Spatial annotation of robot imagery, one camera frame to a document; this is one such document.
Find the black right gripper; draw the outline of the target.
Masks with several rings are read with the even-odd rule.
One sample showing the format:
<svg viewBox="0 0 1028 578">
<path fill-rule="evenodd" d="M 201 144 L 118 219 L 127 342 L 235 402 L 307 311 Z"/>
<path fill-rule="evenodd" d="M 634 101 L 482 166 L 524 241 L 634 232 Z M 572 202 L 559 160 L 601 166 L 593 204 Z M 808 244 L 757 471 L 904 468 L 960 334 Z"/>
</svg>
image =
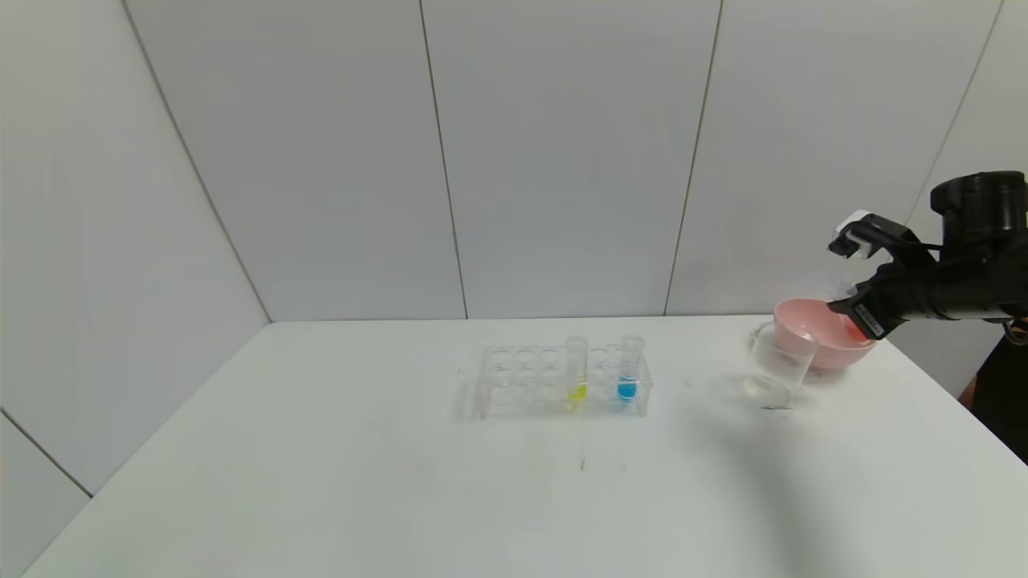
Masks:
<svg viewBox="0 0 1028 578">
<path fill-rule="evenodd" d="M 856 284 L 849 299 L 830 301 L 827 308 L 848 315 L 867 340 L 883 340 L 910 321 L 935 319 L 925 282 L 893 263 L 878 267 L 869 279 Z"/>
</svg>

